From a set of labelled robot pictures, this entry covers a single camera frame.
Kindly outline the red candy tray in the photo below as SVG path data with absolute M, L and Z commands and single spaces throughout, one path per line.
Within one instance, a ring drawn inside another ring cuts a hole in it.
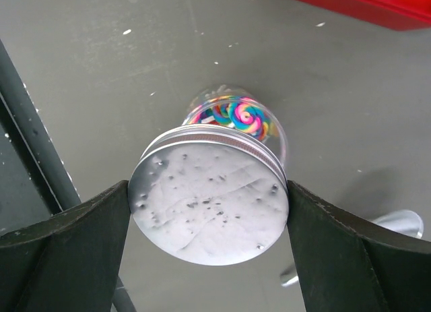
M 396 31 L 428 29 L 430 0 L 297 0 Z

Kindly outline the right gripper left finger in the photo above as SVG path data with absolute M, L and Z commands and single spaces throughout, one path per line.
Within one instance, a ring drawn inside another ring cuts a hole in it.
M 130 221 L 127 184 L 1 236 L 2 311 L 110 311 Z

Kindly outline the silver metal scoop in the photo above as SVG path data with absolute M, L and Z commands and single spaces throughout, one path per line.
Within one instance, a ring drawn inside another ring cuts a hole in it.
M 416 239 L 421 239 L 424 233 L 424 222 L 422 218 L 411 210 L 390 212 L 371 220 L 371 222 L 393 232 Z

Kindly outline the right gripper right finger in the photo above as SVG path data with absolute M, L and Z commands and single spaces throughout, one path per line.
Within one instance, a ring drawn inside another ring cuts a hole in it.
M 368 222 L 294 181 L 288 198 L 307 311 L 430 310 L 430 242 Z

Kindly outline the clear glass jar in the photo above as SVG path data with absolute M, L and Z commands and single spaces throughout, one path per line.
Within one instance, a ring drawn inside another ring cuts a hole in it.
M 288 140 L 281 123 L 240 86 L 215 84 L 200 91 L 190 103 L 183 124 L 210 124 L 238 130 L 267 146 L 281 165 L 286 165 Z

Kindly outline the silver round jar lid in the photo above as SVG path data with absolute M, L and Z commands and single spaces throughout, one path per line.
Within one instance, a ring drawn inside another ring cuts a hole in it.
M 132 217 L 157 247 L 204 266 L 253 259 L 289 214 L 284 159 L 243 132 L 183 125 L 143 152 L 128 184 Z

